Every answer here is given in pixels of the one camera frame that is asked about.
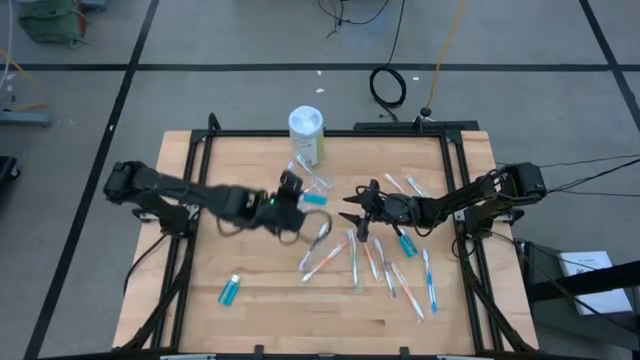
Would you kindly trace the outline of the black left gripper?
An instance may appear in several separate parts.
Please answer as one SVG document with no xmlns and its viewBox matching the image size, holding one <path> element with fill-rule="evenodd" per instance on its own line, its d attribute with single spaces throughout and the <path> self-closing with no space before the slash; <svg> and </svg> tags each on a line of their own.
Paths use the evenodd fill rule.
<svg viewBox="0 0 640 360">
<path fill-rule="evenodd" d="M 300 230 L 306 220 L 308 207 L 299 202 L 293 211 L 290 199 L 300 198 L 303 193 L 302 185 L 303 180 L 299 176 L 290 170 L 284 170 L 279 179 L 278 195 L 269 195 L 264 190 L 251 191 L 249 200 L 253 214 L 247 228 L 255 230 L 265 227 L 272 234 Z"/>
</svg>

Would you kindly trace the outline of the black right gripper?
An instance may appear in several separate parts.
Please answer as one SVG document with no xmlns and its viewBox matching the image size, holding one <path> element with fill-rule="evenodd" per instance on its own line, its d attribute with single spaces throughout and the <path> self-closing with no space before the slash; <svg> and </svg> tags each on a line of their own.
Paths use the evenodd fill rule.
<svg viewBox="0 0 640 360">
<path fill-rule="evenodd" d="M 372 222 L 394 227 L 413 225 L 414 199 L 402 193 L 386 193 L 376 180 L 371 180 L 368 185 L 357 186 L 356 195 L 345 197 L 343 201 L 360 204 L 364 211 L 363 216 L 340 213 L 341 217 L 357 226 L 356 237 L 360 242 L 368 240 Z"/>
</svg>

